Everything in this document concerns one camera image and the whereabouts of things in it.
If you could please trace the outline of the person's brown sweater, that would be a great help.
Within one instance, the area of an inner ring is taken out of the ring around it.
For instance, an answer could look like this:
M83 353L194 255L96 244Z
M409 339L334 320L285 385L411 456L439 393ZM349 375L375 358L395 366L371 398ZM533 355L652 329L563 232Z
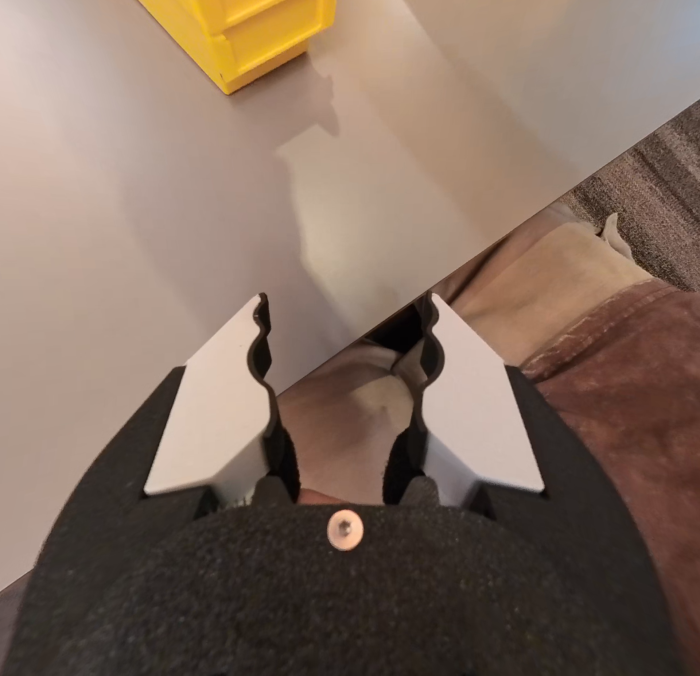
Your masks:
M698 675L699 293L659 279L629 286L520 368L634 516Z

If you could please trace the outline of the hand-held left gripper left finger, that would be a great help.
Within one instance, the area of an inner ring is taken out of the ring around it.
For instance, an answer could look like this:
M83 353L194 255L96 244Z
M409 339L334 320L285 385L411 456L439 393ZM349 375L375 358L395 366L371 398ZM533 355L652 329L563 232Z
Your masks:
M185 364L157 453L147 496L209 487L238 505L264 476L281 480L293 502L300 472L273 388L267 295L250 299Z

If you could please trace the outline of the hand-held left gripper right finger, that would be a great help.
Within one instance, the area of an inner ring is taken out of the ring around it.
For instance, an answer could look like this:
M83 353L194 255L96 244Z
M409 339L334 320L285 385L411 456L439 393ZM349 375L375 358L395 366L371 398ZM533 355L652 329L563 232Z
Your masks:
M434 292L421 298L424 381L384 472L382 499L432 479L442 506L466 508L483 485L539 494L545 482L503 359Z

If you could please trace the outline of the person's beige trousers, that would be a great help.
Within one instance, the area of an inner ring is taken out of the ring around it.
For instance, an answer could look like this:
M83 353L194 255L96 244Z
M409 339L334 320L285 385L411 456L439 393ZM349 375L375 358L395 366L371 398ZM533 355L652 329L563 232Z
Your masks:
M580 318L652 275L617 233L603 236L556 202L435 285L436 292L506 364L522 365ZM360 339L281 394L295 444L301 505L381 503L384 464L409 424L420 336L386 347Z

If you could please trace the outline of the grey desk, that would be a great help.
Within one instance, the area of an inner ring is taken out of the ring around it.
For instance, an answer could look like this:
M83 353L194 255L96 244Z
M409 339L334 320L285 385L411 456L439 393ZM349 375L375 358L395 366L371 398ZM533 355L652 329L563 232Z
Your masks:
M251 296L278 391L699 99L699 0L337 0L226 96L136 0L1 0L1 588Z

